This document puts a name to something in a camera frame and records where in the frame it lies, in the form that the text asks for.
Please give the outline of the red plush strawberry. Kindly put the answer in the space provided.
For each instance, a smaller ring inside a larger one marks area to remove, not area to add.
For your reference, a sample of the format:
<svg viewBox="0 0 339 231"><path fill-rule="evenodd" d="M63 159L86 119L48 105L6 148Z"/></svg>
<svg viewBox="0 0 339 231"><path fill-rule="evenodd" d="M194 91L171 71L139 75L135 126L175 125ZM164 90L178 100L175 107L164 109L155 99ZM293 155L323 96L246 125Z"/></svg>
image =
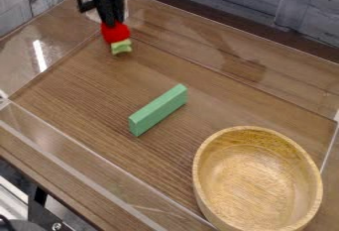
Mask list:
<svg viewBox="0 0 339 231"><path fill-rule="evenodd" d="M124 24L116 22L111 27L107 23L102 23L100 32L115 56L132 51L130 29Z"/></svg>

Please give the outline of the green rectangular block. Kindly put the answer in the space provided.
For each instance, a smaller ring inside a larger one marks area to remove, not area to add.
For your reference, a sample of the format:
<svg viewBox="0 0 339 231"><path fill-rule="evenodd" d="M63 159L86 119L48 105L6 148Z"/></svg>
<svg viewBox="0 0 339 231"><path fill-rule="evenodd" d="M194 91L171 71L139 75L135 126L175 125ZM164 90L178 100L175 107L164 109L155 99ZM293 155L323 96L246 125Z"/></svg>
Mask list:
<svg viewBox="0 0 339 231"><path fill-rule="evenodd" d="M188 88L178 84L128 117L130 132L135 137L162 122L188 100Z"/></svg>

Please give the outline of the wooden bowl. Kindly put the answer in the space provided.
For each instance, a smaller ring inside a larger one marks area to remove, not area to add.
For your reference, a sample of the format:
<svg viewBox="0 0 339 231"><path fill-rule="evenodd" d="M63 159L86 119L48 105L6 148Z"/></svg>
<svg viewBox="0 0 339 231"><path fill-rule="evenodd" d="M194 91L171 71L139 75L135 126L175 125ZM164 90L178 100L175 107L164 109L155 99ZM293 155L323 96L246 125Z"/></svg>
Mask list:
<svg viewBox="0 0 339 231"><path fill-rule="evenodd" d="M323 199L321 171L305 149L257 126L207 138L192 183L199 208L219 231L302 231Z"/></svg>

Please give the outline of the clear acrylic corner bracket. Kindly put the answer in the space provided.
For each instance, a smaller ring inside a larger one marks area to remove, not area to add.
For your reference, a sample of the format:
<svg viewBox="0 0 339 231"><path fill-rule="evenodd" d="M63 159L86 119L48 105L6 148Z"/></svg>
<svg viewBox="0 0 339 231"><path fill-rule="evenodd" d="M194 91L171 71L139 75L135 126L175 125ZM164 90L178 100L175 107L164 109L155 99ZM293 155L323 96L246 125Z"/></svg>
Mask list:
<svg viewBox="0 0 339 231"><path fill-rule="evenodd" d="M99 24L102 23L102 19L95 9L88 10L84 14L92 21L95 21ZM128 18L128 3L124 3L124 18Z"/></svg>

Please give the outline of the black table leg mount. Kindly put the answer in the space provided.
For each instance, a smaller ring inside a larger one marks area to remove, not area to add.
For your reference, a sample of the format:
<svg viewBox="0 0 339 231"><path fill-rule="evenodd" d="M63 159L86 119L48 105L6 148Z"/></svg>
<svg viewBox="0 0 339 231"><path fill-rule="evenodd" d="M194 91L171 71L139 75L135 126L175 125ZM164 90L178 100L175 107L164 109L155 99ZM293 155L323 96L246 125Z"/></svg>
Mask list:
<svg viewBox="0 0 339 231"><path fill-rule="evenodd" d="M0 186L0 231L76 231L39 203Z"/></svg>

